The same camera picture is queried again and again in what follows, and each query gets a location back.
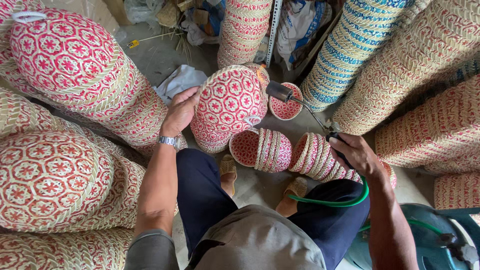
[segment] concrete floor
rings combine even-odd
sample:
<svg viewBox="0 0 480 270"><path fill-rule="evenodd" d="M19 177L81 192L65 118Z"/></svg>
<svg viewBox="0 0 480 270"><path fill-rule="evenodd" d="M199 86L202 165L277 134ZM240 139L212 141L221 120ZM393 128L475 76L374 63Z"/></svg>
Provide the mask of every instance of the concrete floor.
<svg viewBox="0 0 480 270"><path fill-rule="evenodd" d="M169 37L165 37L163 40L161 37L153 38L141 41L139 46L128 49L126 43L134 39L140 40L150 37L152 34L148 31L146 24L124 26L122 29L128 33L127 38L121 44L122 48L153 86L160 85L181 64L187 64L185 55L175 51L178 43L177 37L173 37L172 40ZM210 76L218 70L216 64L217 50L218 45L203 44L200 47L193 47L192 61L188 64ZM272 80L283 82L281 77L282 74L279 73L270 74ZM328 110L317 113L317 116L320 120L328 119L333 110L334 106L331 106ZM268 112L256 127L280 131L289 138L292 145L295 145L305 132L321 132L318 124L306 110L303 110L295 119L290 121L281 121ZM189 127L184 130L183 134L187 138L190 148L198 148ZM366 134L364 137L370 144L373 142L372 133ZM220 162L223 155L227 153L229 153L228 150L212 156ZM414 202L433 205L433 181L435 179L433 175L422 169L392 167L397 175L395 194L400 203ZM266 173L239 164L237 164L237 172L238 179L235 182L236 193L233 200L239 208L249 204L258 204L275 209L290 180L300 175L290 171ZM309 186L315 186L315 183L317 182L311 180ZM188 264L187 247L180 215L177 215L174 219L173 240L180 269L184 269ZM345 260L337 267L337 270L348 269L356 268Z"/></svg>

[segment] gray shirt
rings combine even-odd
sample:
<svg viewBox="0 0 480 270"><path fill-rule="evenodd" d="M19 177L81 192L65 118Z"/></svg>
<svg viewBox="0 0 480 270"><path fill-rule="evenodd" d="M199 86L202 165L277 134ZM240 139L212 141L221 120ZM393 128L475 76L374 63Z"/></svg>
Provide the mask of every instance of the gray shirt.
<svg viewBox="0 0 480 270"><path fill-rule="evenodd" d="M125 270L178 270L172 238L149 230L132 240ZM299 227L258 205L238 209L211 227L192 253L190 269L324 270L322 252Z"/></svg>

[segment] man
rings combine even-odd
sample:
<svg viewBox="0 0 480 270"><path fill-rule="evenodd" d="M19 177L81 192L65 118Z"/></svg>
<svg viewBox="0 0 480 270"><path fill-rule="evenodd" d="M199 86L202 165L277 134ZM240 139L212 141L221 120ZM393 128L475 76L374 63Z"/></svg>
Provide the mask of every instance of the man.
<svg viewBox="0 0 480 270"><path fill-rule="evenodd" d="M177 136L190 123L197 90L173 98L159 132L162 138ZM369 198L346 208L299 202L297 213L288 218L257 205L238 209L229 196L235 174L220 177L214 159L198 150L176 154L174 146L158 143L140 188L136 237L125 269L179 268L171 239L175 199L189 252L187 269L333 270L369 210L373 268L418 269L413 236L385 168L362 137L340 136L346 143L334 138L329 143L366 177ZM306 198L347 201L358 197L361 187L352 180L333 180L317 185Z"/></svg>

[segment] sandal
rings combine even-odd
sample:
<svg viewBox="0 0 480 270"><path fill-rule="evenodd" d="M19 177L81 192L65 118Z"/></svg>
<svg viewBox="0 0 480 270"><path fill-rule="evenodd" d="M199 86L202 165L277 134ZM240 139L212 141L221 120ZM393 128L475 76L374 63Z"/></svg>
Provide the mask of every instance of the sandal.
<svg viewBox="0 0 480 270"><path fill-rule="evenodd" d="M235 160L233 159L232 155L226 154L223 156L222 161L220 162L220 177L224 174L229 172L235 173L235 179L232 182L232 196L235 194L235 181L237 179L237 167L235 167Z"/></svg>
<svg viewBox="0 0 480 270"><path fill-rule="evenodd" d="M295 178L283 192L283 199L277 205L275 211L286 218L297 212L298 203L298 201L287 196L287 191L291 191L291 193L294 193L298 197L305 197L307 193L307 179L303 177Z"/></svg>

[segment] man's arm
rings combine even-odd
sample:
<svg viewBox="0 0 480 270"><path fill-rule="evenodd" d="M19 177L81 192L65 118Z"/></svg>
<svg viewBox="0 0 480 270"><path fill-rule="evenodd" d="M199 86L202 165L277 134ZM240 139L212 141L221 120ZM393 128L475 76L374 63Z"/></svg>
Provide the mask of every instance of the man's arm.
<svg viewBox="0 0 480 270"><path fill-rule="evenodd" d="M330 146L345 154L355 170L365 176L370 189L370 242L373 269L417 270L417 253L410 226L390 185L386 169L361 136L340 133L346 144L330 138ZM334 158L348 169L334 151Z"/></svg>
<svg viewBox="0 0 480 270"><path fill-rule="evenodd" d="M176 137L192 120L198 103L198 86L176 94L168 109L159 134ZM175 148L157 144L138 196L135 235L150 230L162 229L172 235L173 211L177 198L178 179Z"/></svg>

